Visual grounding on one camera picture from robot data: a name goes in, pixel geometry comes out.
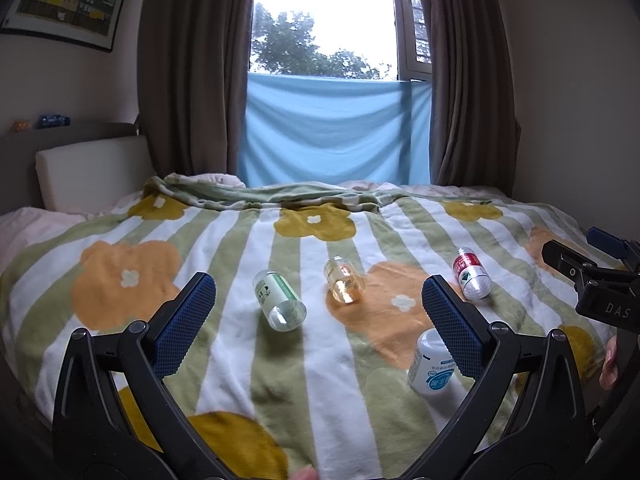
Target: painting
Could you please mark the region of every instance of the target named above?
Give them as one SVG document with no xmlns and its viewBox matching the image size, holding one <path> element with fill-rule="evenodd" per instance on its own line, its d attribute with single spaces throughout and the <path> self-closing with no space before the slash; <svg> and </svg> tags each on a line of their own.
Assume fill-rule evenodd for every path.
<svg viewBox="0 0 640 480">
<path fill-rule="evenodd" d="M 0 32 L 27 34 L 110 52 L 123 0 L 15 0 Z"/>
</svg>

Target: red label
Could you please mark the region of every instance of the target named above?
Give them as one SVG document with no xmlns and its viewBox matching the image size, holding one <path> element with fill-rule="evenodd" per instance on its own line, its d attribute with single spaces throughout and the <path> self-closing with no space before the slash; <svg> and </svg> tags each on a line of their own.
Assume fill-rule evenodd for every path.
<svg viewBox="0 0 640 480">
<path fill-rule="evenodd" d="M 478 257 L 475 254 L 473 253 L 460 254 L 460 256 L 456 258 L 456 261 L 453 262 L 453 272 L 456 273 L 456 278 L 460 275 L 460 272 L 462 272 L 467 267 L 470 267 L 472 265 L 479 266 L 479 267 L 482 266 L 482 264 L 480 263 L 480 260 L 478 260 Z"/>
</svg>

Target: blue sheet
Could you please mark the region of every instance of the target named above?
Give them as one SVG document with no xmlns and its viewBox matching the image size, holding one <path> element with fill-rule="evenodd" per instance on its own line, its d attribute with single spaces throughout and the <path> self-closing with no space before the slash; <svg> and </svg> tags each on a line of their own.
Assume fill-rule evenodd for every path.
<svg viewBox="0 0 640 480">
<path fill-rule="evenodd" d="M 249 74 L 238 177 L 429 184 L 431 83 Z"/>
</svg>

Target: bedsheet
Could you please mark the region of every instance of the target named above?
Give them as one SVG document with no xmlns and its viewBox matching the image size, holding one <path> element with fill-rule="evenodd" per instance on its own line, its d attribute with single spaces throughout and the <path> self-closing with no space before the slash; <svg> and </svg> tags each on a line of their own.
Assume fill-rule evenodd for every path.
<svg viewBox="0 0 640 480">
<path fill-rule="evenodd" d="M 448 391 L 424 400 L 406 382 L 415 341 L 431 327 L 422 282 L 442 274 L 453 283 L 459 246 L 471 247 L 492 277 L 491 295 L 476 302 L 482 314 L 531 335 L 561 327 L 583 380 L 597 372 L 612 334 L 575 313 L 571 282 L 540 253 L 555 238 L 604 266 L 615 261 L 551 206 L 317 183 L 232 188 L 179 175 L 152 178 L 143 196 L 12 261 L 0 280 L 2 350 L 51 418 L 74 329 L 119 332 L 208 272 L 216 305 L 164 382 L 245 478 L 285 479 L 306 464 L 323 480 L 394 478 L 420 455 L 472 386 L 456 372 Z M 337 254 L 366 282 L 349 306 L 335 303 L 322 275 Z M 306 304 L 300 329 L 277 333 L 264 319 L 251 282 L 266 268 Z M 124 377 L 115 379 L 137 435 L 157 447 Z M 522 382 L 514 377 L 484 446 L 500 435 Z"/>
</svg>

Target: brown curtain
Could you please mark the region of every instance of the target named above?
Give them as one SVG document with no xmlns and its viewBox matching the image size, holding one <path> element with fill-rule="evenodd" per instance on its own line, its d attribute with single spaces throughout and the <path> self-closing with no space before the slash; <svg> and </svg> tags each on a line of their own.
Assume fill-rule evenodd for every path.
<svg viewBox="0 0 640 480">
<path fill-rule="evenodd" d="M 144 0 L 140 130 L 159 175 L 236 172 L 254 0 Z"/>
<path fill-rule="evenodd" d="M 423 0 L 433 64 L 431 182 L 511 194 L 519 127 L 498 0 Z"/>
</svg>

